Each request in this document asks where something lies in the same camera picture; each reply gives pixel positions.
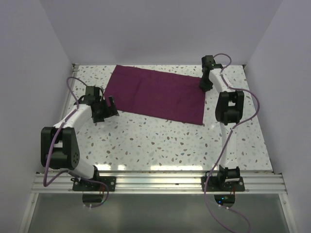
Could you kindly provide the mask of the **purple cloth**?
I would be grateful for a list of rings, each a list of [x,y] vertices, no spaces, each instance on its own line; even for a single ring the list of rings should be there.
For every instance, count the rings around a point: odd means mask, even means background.
[[[117,65],[105,88],[118,110],[203,124],[205,93],[200,78]]]

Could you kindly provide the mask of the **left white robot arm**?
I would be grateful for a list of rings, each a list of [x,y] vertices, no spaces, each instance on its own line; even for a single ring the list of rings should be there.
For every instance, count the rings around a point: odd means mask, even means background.
[[[43,185],[47,187],[60,174],[69,173],[84,180],[89,190],[101,185],[98,169],[81,158],[76,133],[90,119],[94,123],[117,116],[114,98],[105,99],[84,96],[60,122],[41,130],[41,164],[45,168]]]

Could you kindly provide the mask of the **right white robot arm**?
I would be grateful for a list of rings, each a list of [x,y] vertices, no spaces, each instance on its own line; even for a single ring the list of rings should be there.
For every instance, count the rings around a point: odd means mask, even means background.
[[[217,175],[207,178],[207,191],[229,191],[241,181],[237,152],[236,134],[233,127],[238,124],[243,114],[244,93],[234,90],[226,78],[222,78],[221,69],[204,68],[200,88],[210,91],[215,88],[219,93],[215,117],[222,134],[221,157],[217,160]]]

